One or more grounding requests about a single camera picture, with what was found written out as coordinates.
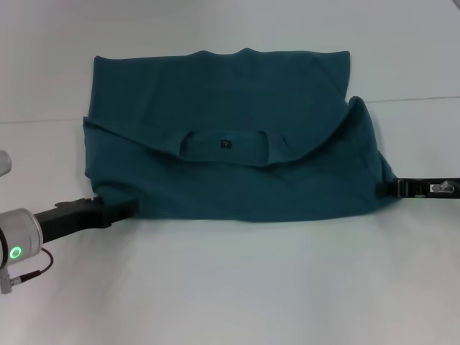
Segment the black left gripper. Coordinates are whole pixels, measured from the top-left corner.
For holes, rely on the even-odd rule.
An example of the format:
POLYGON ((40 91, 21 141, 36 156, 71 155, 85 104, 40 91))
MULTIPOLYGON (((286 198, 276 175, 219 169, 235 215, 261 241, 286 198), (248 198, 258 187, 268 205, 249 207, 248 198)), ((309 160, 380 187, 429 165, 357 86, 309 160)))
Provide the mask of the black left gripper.
POLYGON ((113 223, 135 217, 138 200, 104 206, 100 198, 81 198, 57 203, 53 209, 36 213, 43 235, 43 243, 86 229, 105 229, 113 223))

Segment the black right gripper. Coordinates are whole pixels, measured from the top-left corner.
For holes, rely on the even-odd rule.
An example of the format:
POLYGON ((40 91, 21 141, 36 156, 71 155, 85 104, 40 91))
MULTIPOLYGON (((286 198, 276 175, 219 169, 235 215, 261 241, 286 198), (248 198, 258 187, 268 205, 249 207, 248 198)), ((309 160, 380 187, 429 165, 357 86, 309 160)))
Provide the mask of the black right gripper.
POLYGON ((376 185, 378 198, 459 199, 459 178, 400 178, 376 185))

